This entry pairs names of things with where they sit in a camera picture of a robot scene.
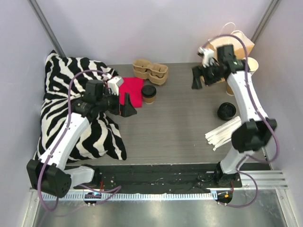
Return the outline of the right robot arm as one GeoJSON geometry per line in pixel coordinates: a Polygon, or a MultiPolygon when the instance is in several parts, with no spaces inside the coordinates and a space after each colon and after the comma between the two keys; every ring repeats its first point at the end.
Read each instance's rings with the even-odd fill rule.
{"type": "Polygon", "coordinates": [[[194,76],[194,83],[199,85],[200,77],[210,79],[210,84],[225,79],[240,111],[241,126],[232,133],[232,147],[214,171],[213,182],[224,187],[236,179],[248,158],[253,158],[271,138],[275,138],[277,122],[270,119],[261,107],[252,84],[248,58],[238,59],[233,45],[220,46],[216,51],[201,46],[197,54],[202,57],[202,64],[197,67],[199,74],[194,76]]]}

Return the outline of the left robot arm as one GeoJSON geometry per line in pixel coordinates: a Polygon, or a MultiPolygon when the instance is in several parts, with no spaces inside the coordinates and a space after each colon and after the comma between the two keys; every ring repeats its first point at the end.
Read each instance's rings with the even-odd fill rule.
{"type": "Polygon", "coordinates": [[[27,164],[34,189],[62,198],[71,188],[80,184],[85,183],[91,189],[100,185],[101,177],[97,168],[85,165],[67,170],[65,166],[81,134],[99,113],[110,111],[122,117],[137,113],[129,94],[125,94],[123,105],[119,102],[119,87],[123,82],[121,77],[114,77],[106,83],[90,80],[83,97],[72,105],[68,104],[66,121],[50,147],[38,160],[31,159],[27,164]]]}

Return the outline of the brown paper bag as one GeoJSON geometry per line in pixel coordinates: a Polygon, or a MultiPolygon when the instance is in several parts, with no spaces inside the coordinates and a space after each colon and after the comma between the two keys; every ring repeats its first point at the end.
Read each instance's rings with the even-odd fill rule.
{"type": "Polygon", "coordinates": [[[215,64],[223,69],[223,80],[226,81],[230,73],[245,70],[246,59],[254,47],[254,43],[240,30],[230,34],[219,34],[208,39],[201,47],[212,49],[215,53],[215,64]]]}

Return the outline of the brown paper coffee cup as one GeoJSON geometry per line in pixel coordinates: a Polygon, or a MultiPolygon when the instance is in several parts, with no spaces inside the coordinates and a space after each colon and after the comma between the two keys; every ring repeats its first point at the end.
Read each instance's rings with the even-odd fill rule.
{"type": "Polygon", "coordinates": [[[146,104],[152,104],[156,99],[156,96],[143,96],[143,101],[146,103],[146,104]]]}

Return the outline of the black cup lid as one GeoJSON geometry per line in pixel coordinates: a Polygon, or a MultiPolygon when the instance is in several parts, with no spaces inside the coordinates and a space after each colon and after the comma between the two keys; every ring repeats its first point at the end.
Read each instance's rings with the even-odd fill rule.
{"type": "Polygon", "coordinates": [[[144,98],[152,98],[157,94],[156,87],[153,85],[145,85],[141,89],[141,94],[144,98]]]}

